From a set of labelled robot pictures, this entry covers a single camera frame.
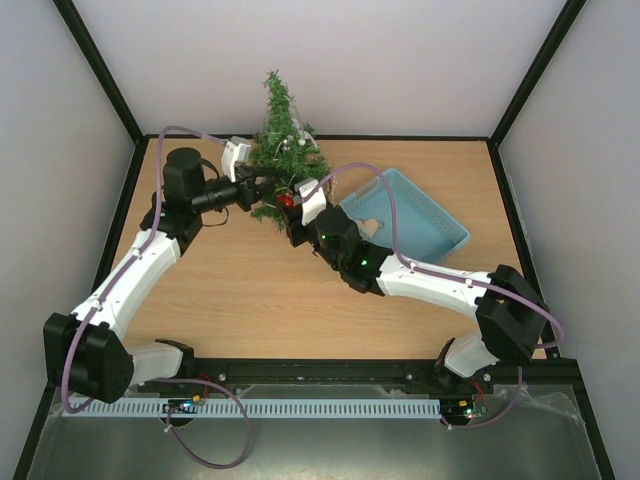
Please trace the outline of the red ball ornament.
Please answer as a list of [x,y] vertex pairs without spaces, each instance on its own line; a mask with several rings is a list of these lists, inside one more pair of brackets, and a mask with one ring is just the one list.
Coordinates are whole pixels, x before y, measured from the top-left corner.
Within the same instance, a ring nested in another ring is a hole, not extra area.
[[288,209],[293,209],[295,207],[295,202],[293,200],[293,197],[288,193],[283,193],[278,195],[276,197],[276,200],[280,205]]

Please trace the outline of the wooden heart ornament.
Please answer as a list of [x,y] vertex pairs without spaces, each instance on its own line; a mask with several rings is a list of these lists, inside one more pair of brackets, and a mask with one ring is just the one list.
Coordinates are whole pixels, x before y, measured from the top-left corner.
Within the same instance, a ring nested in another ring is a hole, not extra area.
[[361,234],[368,241],[372,241],[378,231],[384,227],[383,222],[374,218],[357,219],[356,223],[358,224]]

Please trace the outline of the small green christmas tree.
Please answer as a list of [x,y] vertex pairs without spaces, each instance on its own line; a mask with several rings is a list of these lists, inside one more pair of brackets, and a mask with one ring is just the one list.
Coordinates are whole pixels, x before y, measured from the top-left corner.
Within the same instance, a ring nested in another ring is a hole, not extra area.
[[301,121],[287,84],[277,70],[267,74],[267,110],[262,130],[254,135],[250,163],[281,174],[271,193],[266,194],[251,216],[271,221],[278,231],[284,230],[284,219],[276,207],[276,199],[291,195],[296,183],[307,178],[323,179],[331,167],[314,138],[315,130]]

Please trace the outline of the light blue plastic basket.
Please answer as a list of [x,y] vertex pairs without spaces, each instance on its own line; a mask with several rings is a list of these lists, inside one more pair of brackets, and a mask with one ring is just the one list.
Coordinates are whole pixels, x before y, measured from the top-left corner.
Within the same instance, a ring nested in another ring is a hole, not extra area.
[[[438,264],[469,241],[470,232],[399,170],[387,169],[384,176],[394,195],[397,236],[404,256]],[[383,222],[384,227],[369,242],[393,246],[391,205],[380,179],[345,197],[340,206],[355,222],[369,218]]]

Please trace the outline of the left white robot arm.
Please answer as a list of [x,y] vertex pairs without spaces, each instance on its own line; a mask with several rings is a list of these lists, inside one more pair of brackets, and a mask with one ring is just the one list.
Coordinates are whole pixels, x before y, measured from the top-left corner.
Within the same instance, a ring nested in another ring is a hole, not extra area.
[[168,340],[127,349],[123,338],[155,284],[187,251],[203,227],[202,216],[236,204],[248,211],[279,175],[272,169],[224,162],[224,173],[205,179],[206,161],[193,148],[179,148],[156,161],[152,207],[134,242],[94,292],[71,313],[45,322],[48,377],[69,396],[113,403],[132,385],[171,379],[187,364],[188,347]]

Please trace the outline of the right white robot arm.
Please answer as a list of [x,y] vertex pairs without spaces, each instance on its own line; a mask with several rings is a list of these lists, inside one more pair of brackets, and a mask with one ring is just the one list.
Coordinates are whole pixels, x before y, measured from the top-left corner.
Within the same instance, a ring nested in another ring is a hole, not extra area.
[[463,272],[401,261],[391,249],[364,240],[339,207],[328,206],[309,222],[301,206],[280,211],[290,243],[309,243],[350,288],[413,298],[476,321],[475,331],[449,340],[440,353],[436,379],[443,389],[458,391],[477,371],[498,362],[524,366],[532,360],[548,309],[514,268]]

